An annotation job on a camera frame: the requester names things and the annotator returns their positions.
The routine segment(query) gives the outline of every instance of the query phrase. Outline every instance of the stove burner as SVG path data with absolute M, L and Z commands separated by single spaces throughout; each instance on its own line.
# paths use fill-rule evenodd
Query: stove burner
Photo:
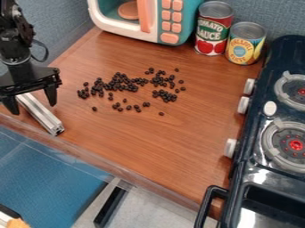
M 293 140 L 289 143 L 289 145 L 293 150 L 296 151 L 300 151 L 303 149 L 303 142 L 300 142 L 299 140 Z
M 276 82 L 275 92 L 279 101 L 296 110 L 305 110 L 305 75 L 284 72 Z
M 298 94 L 301 95 L 301 96 L 305 96 L 305 88 L 299 89 Z
M 305 125 L 275 119 L 261 135 L 263 152 L 280 167 L 305 173 Z

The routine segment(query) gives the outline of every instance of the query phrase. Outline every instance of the metal bracket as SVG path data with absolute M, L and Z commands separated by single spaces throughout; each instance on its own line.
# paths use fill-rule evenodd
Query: metal bracket
M 51 135 L 56 136 L 64 131 L 62 122 L 32 94 L 19 94 L 16 98 L 19 104 Z

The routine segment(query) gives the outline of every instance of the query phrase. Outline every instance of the stove knob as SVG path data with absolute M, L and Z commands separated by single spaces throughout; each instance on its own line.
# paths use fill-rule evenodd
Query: stove knob
M 239 104 L 238 104 L 237 112 L 239 114 L 245 114 L 246 111 L 248 110 L 249 102 L 250 102 L 249 97 L 242 96 L 242 98 L 241 98 L 241 100 L 239 101 Z
M 236 139 L 227 139 L 226 147 L 225 147 L 225 156 L 228 158 L 232 158 L 235 152 L 235 148 L 237 145 Z
M 274 102 L 269 101 L 265 103 L 264 106 L 264 113 L 268 117 L 272 117 L 273 115 L 276 114 L 277 106 Z
M 254 89 L 255 79 L 248 78 L 246 84 L 244 85 L 243 93 L 246 95 L 251 95 Z

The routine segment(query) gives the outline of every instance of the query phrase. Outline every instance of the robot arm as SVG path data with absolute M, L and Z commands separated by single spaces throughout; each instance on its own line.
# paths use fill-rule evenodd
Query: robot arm
M 32 64 L 30 47 L 33 26 L 23 17 L 14 0 L 0 0 L 0 58 L 8 71 L 0 76 L 0 101 L 14 115 L 19 115 L 15 96 L 40 89 L 51 106 L 57 103 L 57 88 L 62 84 L 59 70 Z

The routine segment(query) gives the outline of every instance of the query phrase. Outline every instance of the toy kitchen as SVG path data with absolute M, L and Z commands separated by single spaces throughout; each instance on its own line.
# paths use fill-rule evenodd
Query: toy kitchen
M 274 41 L 243 93 L 243 132 L 225 148 L 233 158 L 230 188 L 206 191 L 195 227 L 203 227 L 215 198 L 225 201 L 218 227 L 304 227 L 305 37 Z

